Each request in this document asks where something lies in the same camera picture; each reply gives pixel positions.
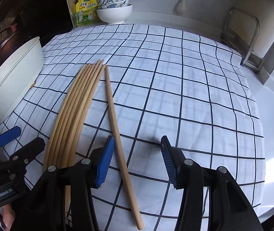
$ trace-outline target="bolt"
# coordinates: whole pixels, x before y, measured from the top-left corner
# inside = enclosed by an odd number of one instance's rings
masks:
[[[221,172],[221,173],[226,173],[227,169],[225,167],[221,166],[221,167],[218,168],[218,171]]]
[[[16,174],[11,174],[11,175],[10,175],[10,180],[14,180],[15,177],[16,177]]]
[[[48,172],[53,172],[53,171],[55,171],[56,170],[56,166],[54,166],[54,165],[51,165],[51,166],[49,166],[48,167]]]
[[[185,159],[184,163],[188,166],[191,166],[191,165],[193,165],[194,162],[191,159]]]
[[[84,165],[88,165],[90,162],[91,162],[91,160],[88,158],[82,159],[82,161],[81,161],[81,163]]]

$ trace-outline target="pan handle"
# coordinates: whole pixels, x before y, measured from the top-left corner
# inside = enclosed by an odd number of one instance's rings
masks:
[[[1,31],[0,31],[0,34],[1,34],[2,32],[4,32],[4,31],[6,31],[6,30],[7,30],[7,29],[9,29],[9,28],[12,30],[12,33],[14,33],[14,32],[16,32],[16,31],[17,31],[16,26],[17,26],[17,23],[16,23],[16,24],[14,24],[14,25],[11,25],[11,26],[8,26],[8,27],[5,27],[3,30],[1,30]]]

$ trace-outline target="white tablecloth with black grid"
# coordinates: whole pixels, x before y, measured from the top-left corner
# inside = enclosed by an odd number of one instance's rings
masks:
[[[0,125],[0,133],[13,126],[22,129],[4,147],[7,155],[37,136],[47,143],[81,66],[104,59],[145,230],[173,230],[181,203],[182,190],[168,182],[159,148],[163,135],[201,166],[227,167],[258,212],[265,176],[263,133],[238,52],[188,32],[138,24],[76,29],[55,36],[42,49],[45,63],[36,85]],[[103,146],[110,133],[103,75],[76,161]],[[42,174],[44,155],[27,166],[30,188]],[[115,156],[105,183],[92,192],[100,230],[136,230]],[[202,230],[207,230],[208,195],[204,188]]]

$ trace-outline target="yellow seasoning bag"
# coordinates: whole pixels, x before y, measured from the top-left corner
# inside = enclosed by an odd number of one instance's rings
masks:
[[[77,26],[99,22],[96,0],[79,0],[76,4]]]

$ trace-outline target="table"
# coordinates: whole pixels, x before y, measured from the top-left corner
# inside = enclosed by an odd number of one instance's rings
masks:
[[[4,147],[7,156],[37,136],[47,143],[81,66],[104,59],[145,230],[173,230],[181,203],[182,190],[168,182],[159,149],[163,135],[201,166],[227,167],[258,213],[265,176],[263,132],[238,52],[189,32],[140,24],[75,29],[42,49],[45,62],[36,85],[0,124],[0,133],[13,126],[22,129]],[[111,133],[104,79],[88,111],[76,161],[103,146]],[[42,174],[44,155],[27,166],[30,188]],[[115,156],[105,183],[92,193],[101,230],[136,230]],[[201,230],[207,230],[207,223],[204,188]]]

